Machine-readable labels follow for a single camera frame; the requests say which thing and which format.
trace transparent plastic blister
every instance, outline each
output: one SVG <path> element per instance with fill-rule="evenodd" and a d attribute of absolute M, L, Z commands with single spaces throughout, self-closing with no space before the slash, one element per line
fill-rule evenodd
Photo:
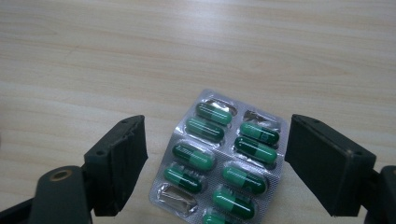
<path fill-rule="evenodd" d="M 176 126 L 149 198 L 189 223 L 260 223 L 288 134 L 282 118 L 205 90 Z"/>

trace green capsule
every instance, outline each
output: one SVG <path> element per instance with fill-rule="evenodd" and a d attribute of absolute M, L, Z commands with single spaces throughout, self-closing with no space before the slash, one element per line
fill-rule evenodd
<path fill-rule="evenodd" d="M 165 179 L 191 193 L 198 193 L 202 189 L 202 184 L 199 180 L 188 174 L 184 174 L 176 167 L 166 168 L 163 174 Z"/>
<path fill-rule="evenodd" d="M 220 142 L 224 137 L 224 131 L 220 127 L 196 117 L 187 119 L 186 130 L 214 143 Z"/>
<path fill-rule="evenodd" d="M 237 152 L 240 152 L 254 160 L 268 164 L 276 161 L 276 151 L 246 137 L 237 137 L 234 142 Z"/>
<path fill-rule="evenodd" d="M 208 171 L 212 169 L 214 160 L 208 154 L 205 154 L 198 148 L 187 144 L 177 144 L 172 148 L 173 154 L 193 166 L 202 171 Z"/>
<path fill-rule="evenodd" d="M 258 141 L 274 145 L 279 140 L 279 133 L 271 129 L 264 128 L 254 123 L 244 122 L 240 127 L 241 134 L 254 138 Z"/>
<path fill-rule="evenodd" d="M 205 214 L 204 224 L 233 224 L 225 219 L 225 216 L 219 216 L 216 214 Z"/>
<path fill-rule="evenodd" d="M 252 203 L 247 203 L 242 199 L 236 198 L 232 194 L 222 189 L 217 189 L 213 192 L 213 203 L 243 219 L 250 219 L 254 217 L 254 208 Z"/>
<path fill-rule="evenodd" d="M 195 111 L 199 116 L 213 120 L 223 125 L 229 124 L 231 122 L 231 119 L 233 118 L 233 116 L 230 113 L 222 109 L 218 109 L 213 105 L 205 104 L 205 103 L 199 103 L 195 107 Z"/>
<path fill-rule="evenodd" d="M 261 194 L 267 190 L 267 185 L 265 184 L 264 180 L 236 167 L 225 167 L 222 170 L 222 176 L 228 182 L 241 189 L 247 189 L 254 194 Z"/>

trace dark green capsule half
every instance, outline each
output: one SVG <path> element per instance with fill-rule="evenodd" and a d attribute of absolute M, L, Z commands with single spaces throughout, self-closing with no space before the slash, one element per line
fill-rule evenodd
<path fill-rule="evenodd" d="M 224 137 L 224 131 L 220 127 L 196 117 L 187 119 L 186 130 L 214 143 L 220 142 Z"/>
<path fill-rule="evenodd" d="M 254 138 L 258 141 L 274 145 L 279 140 L 279 133 L 274 130 L 264 128 L 254 123 L 244 122 L 240 127 L 241 134 Z"/>
<path fill-rule="evenodd" d="M 242 199 L 236 198 L 225 190 L 215 190 L 212 200 L 216 206 L 241 217 L 242 219 L 250 219 L 254 217 L 254 207 L 252 203 L 247 203 Z"/>
<path fill-rule="evenodd" d="M 168 167 L 163 172 L 165 179 L 169 182 L 191 192 L 198 193 L 202 189 L 201 182 L 187 174 L 184 174 L 182 171 L 178 170 L 175 167 Z"/>
<path fill-rule="evenodd" d="M 208 154 L 205 154 L 198 148 L 187 144 L 177 144 L 172 148 L 173 154 L 193 166 L 202 171 L 208 171 L 212 169 L 214 160 Z"/>
<path fill-rule="evenodd" d="M 228 113 L 227 111 L 224 111 L 222 109 L 218 109 L 214 107 L 213 105 L 206 104 L 206 103 L 199 103 L 195 107 L 196 113 L 206 119 L 213 120 L 217 123 L 227 125 L 231 122 L 231 119 L 233 116 Z"/>
<path fill-rule="evenodd" d="M 235 186 L 254 194 L 261 194 L 267 190 L 267 185 L 263 179 L 236 167 L 225 167 L 222 171 L 222 176 Z"/>
<path fill-rule="evenodd" d="M 251 159 L 273 164 L 276 161 L 276 151 L 246 137 L 237 137 L 234 142 L 236 151 Z"/>
<path fill-rule="evenodd" d="M 205 214 L 204 224 L 233 224 L 226 220 L 225 216 L 215 214 Z"/>

